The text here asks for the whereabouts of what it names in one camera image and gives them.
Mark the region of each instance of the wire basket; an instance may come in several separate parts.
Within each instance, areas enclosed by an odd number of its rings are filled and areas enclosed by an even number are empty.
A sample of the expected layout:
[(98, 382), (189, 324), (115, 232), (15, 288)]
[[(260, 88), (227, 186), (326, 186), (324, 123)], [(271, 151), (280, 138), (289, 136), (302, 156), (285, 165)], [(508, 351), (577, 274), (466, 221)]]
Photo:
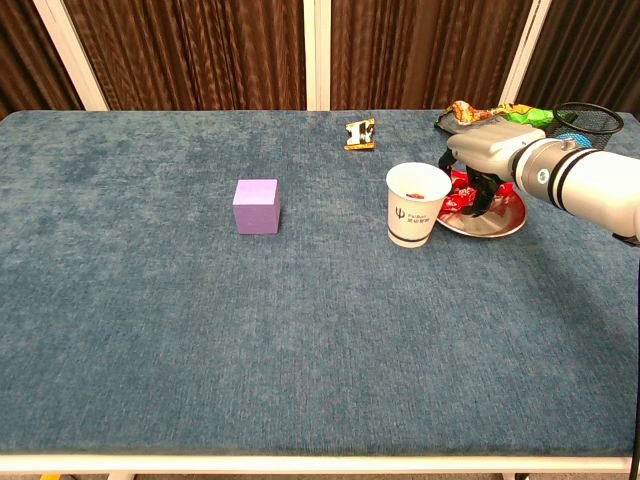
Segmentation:
[(553, 107), (547, 137), (572, 138), (579, 147), (606, 147), (611, 135), (622, 130), (620, 115), (592, 103), (566, 102)]

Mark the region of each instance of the paper cup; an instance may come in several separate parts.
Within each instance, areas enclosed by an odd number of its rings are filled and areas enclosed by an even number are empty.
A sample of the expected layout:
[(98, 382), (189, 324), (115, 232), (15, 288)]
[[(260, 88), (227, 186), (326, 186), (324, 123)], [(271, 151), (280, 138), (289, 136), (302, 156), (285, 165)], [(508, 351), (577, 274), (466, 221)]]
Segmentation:
[[(429, 239), (442, 202), (451, 190), (449, 176), (433, 165), (410, 162), (387, 173), (389, 238), (396, 245), (415, 248)], [(422, 195), (423, 199), (408, 197)]]

